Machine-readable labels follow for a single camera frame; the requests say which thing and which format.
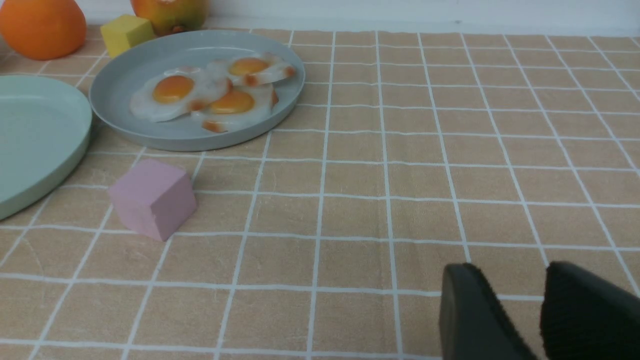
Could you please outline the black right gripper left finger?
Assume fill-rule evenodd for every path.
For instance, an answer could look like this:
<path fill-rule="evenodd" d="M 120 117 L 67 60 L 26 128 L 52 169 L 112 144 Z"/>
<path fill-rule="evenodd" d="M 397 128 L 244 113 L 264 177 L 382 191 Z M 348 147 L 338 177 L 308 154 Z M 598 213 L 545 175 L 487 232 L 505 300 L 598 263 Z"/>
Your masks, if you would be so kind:
<path fill-rule="evenodd" d="M 489 281 L 471 263 L 442 274 L 439 338 L 444 360 L 536 360 Z"/>

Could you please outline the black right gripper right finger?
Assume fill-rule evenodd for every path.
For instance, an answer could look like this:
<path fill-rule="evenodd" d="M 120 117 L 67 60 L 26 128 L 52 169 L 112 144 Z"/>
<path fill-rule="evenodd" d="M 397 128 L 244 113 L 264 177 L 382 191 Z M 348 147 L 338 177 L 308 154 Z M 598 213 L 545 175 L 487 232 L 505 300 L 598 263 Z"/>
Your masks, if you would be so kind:
<path fill-rule="evenodd" d="M 565 261 L 546 269 L 542 346 L 550 360 L 637 360 L 639 298 Z"/>

